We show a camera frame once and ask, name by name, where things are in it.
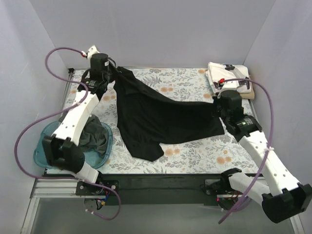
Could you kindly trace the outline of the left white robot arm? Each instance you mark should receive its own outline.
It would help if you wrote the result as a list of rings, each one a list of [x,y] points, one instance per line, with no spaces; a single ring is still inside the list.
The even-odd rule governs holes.
[[[74,103],[51,136],[42,140],[49,166],[66,170],[87,181],[93,195],[103,191],[99,171],[112,149],[112,131],[92,114],[107,86],[113,81],[115,64],[104,53],[87,53],[90,68],[82,75]]]

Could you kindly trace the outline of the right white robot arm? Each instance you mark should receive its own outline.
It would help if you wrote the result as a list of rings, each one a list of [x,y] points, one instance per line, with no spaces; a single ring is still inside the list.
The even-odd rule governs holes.
[[[254,160],[266,184],[251,178],[238,168],[221,173],[219,182],[211,185],[212,191],[231,194],[244,193],[261,205],[273,223],[279,223],[306,211],[312,199],[312,187],[303,185],[281,162],[257,120],[244,113],[242,98],[237,91],[226,90],[213,98],[217,113],[227,131]]]

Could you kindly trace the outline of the black t shirt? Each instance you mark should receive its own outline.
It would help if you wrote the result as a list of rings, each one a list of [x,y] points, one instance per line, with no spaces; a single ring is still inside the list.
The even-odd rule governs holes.
[[[155,161],[164,155],[161,144],[224,134],[214,105],[169,99],[138,80],[132,71],[113,71],[117,94],[117,127],[134,158]]]

